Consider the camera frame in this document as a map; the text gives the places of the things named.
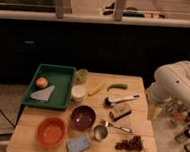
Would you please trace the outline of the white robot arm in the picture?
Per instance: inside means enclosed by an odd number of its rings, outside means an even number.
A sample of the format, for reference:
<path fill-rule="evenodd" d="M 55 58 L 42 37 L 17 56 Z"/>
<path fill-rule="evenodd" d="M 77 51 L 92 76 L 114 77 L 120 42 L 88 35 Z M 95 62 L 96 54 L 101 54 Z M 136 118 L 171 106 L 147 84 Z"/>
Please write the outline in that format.
<path fill-rule="evenodd" d="M 152 121 L 162 106 L 172 97 L 179 99 L 190 110 L 190 62 L 188 60 L 162 65 L 155 70 L 154 82 L 145 91 L 148 104 L 147 118 Z"/>

